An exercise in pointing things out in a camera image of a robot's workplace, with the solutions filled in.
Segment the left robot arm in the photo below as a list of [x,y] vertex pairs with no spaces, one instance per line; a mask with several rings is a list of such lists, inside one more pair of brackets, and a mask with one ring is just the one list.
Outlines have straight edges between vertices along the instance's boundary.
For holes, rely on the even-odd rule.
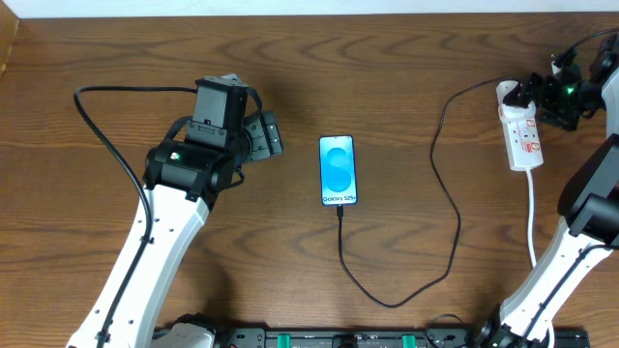
[[92,310],[68,341],[71,347],[212,347],[213,330],[156,322],[180,263],[206,224],[218,196],[237,187],[246,163],[281,154],[273,111],[263,110],[254,88],[234,74],[204,76],[190,89],[191,116],[177,119],[146,157],[137,177],[87,114],[82,119],[130,177],[139,196],[131,231]]

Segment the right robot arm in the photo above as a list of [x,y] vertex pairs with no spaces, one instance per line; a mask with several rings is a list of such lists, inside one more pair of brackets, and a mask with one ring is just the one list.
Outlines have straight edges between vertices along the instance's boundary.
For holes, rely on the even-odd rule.
[[538,123],[575,131],[580,119],[606,113],[606,139],[565,185],[559,221],[545,253],[529,276],[479,328],[473,347],[550,347],[552,319],[586,275],[618,248],[618,31],[600,32],[602,42],[582,76],[576,48],[553,56],[552,73],[496,87],[498,116],[510,167],[518,152],[538,155]]

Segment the blue Galaxy smartphone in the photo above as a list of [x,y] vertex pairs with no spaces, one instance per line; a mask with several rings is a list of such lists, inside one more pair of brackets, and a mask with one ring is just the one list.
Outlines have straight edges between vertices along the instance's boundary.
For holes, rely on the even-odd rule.
[[324,206],[358,202],[354,139],[350,134],[321,136],[318,141],[321,203]]

